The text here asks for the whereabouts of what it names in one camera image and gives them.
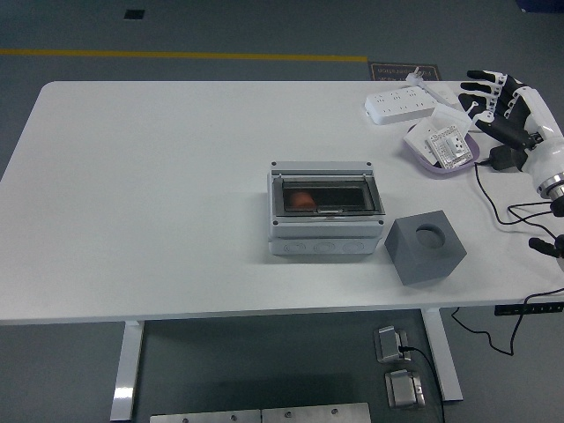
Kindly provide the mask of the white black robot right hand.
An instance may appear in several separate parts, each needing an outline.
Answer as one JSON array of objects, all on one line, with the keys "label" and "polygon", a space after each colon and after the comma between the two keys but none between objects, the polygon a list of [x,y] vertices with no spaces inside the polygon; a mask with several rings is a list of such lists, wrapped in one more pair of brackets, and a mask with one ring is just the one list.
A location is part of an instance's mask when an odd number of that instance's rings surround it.
[{"label": "white black robot right hand", "polygon": [[469,70],[458,99],[472,123],[523,153],[520,170],[544,198],[563,183],[563,132],[537,89],[498,71]]}]

